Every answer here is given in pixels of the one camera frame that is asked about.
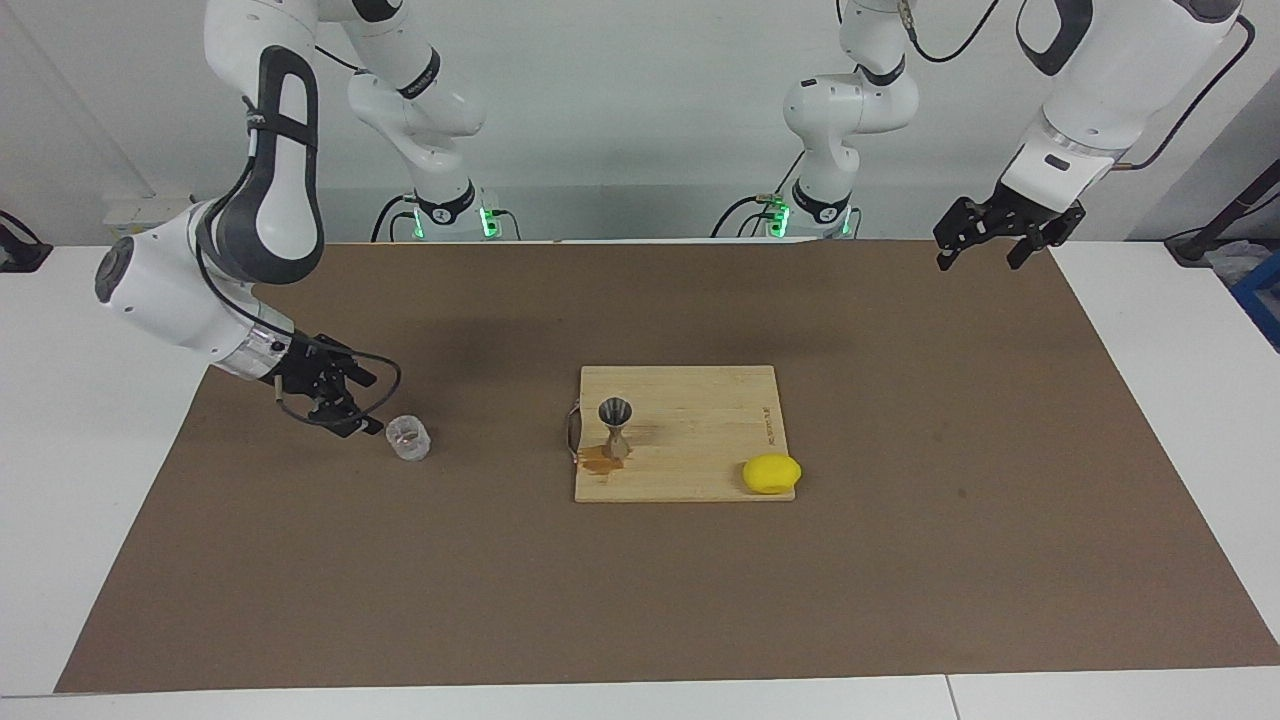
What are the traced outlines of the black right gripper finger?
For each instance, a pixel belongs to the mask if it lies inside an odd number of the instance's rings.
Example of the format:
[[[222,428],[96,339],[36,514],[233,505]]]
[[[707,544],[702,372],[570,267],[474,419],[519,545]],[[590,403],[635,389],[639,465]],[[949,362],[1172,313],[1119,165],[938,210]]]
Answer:
[[[324,384],[344,389],[348,382],[369,388],[378,383],[378,377],[358,364],[351,350],[340,345],[324,345],[325,369]]]
[[[310,423],[342,438],[355,433],[379,436],[385,430],[383,421],[362,411],[351,397],[317,396],[312,404]]]

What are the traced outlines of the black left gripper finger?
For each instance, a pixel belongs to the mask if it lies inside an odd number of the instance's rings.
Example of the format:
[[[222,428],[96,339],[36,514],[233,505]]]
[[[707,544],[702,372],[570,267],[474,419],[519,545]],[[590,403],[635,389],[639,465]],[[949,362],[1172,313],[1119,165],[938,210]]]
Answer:
[[[947,272],[961,252],[1002,234],[1000,223],[992,225],[987,222],[988,210],[988,206],[969,197],[960,197],[952,202],[934,225],[938,269]]]
[[[1034,254],[1060,246],[1066,237],[1068,229],[1064,224],[1047,224],[1043,229],[1030,228],[1009,251],[1009,268],[1015,272],[1021,269]]]

